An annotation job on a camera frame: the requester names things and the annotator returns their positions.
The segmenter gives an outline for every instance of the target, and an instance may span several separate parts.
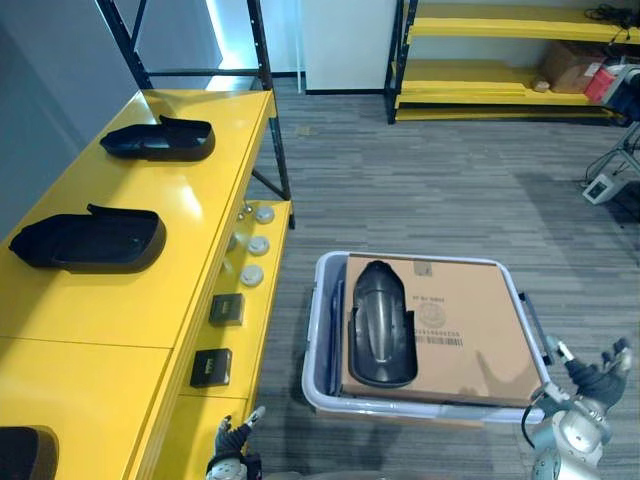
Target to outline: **small black box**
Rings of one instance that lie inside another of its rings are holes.
[[[216,348],[198,350],[191,370],[192,387],[228,385],[231,373],[231,350]]]
[[[211,325],[242,325],[244,297],[241,293],[226,293],[213,297],[209,323]]]

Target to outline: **robotic arm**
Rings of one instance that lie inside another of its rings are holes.
[[[563,361],[577,393],[570,396],[552,382],[533,395],[533,405],[545,419],[527,441],[535,449],[533,480],[599,480],[598,461],[602,447],[611,439],[607,411],[624,393],[632,354],[623,338],[613,344],[612,356],[602,353],[603,369],[582,363],[567,346],[548,338]]]
[[[260,459],[245,457],[244,444],[266,409],[258,407],[238,428],[231,430],[231,415],[220,422],[214,442],[213,458],[207,465],[206,480],[254,480],[262,478]]]
[[[575,358],[563,342],[552,337],[547,340],[578,388],[576,395],[571,396],[549,382],[534,392],[533,403],[522,419],[522,432],[536,455],[531,479],[600,480],[598,461],[602,457],[603,445],[611,439],[606,414],[624,393],[632,363],[631,349],[625,339],[618,340],[613,345],[613,355],[603,352],[603,368],[600,370],[596,365],[587,366]],[[534,406],[542,409],[545,418],[529,438],[525,421]],[[234,430],[231,429],[230,416],[222,420],[215,439],[214,456],[207,465],[206,480],[261,478],[259,459],[256,462],[245,457],[242,449],[264,413],[265,408],[259,407]],[[344,472],[343,475],[328,474],[326,478],[354,477],[353,472]],[[370,478],[378,479],[380,475],[375,473]]]

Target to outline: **white plastic bin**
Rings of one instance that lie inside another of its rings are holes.
[[[317,410],[332,413],[354,413],[384,417],[406,417],[417,419],[472,420],[494,423],[519,423],[523,408],[494,407],[480,405],[449,405],[417,403],[389,399],[338,397],[327,394],[326,376],[329,368],[330,305],[333,290],[341,269],[347,263],[349,252],[329,252],[316,263],[315,289],[311,302],[307,351],[302,369],[302,390],[305,397]],[[533,338],[529,322],[518,298],[509,271],[500,263],[478,258],[428,257],[418,255],[395,255],[400,258],[422,258],[433,261],[458,261],[496,265],[502,271],[505,282],[516,307],[525,338],[543,382],[549,381],[547,368]],[[539,423],[542,411],[533,409],[527,423]]]

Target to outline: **cardboard box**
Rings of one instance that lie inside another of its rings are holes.
[[[597,45],[556,40],[551,43],[540,73],[556,93],[582,93],[605,58]]]
[[[374,260],[389,264],[413,311],[418,373],[400,388],[374,388],[349,371],[353,291]],[[352,254],[343,321],[343,394],[409,401],[526,406],[541,385],[513,300],[496,265]]]

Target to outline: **white knob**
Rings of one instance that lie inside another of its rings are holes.
[[[259,207],[256,210],[256,222],[261,224],[271,223],[273,218],[276,216],[276,213],[273,211],[273,208],[267,206]]]
[[[264,273],[258,265],[247,265],[240,274],[240,281],[247,287],[255,287],[263,278]]]
[[[249,240],[249,246],[247,247],[249,253],[252,255],[260,256],[269,251],[269,239],[267,237],[251,237]]]

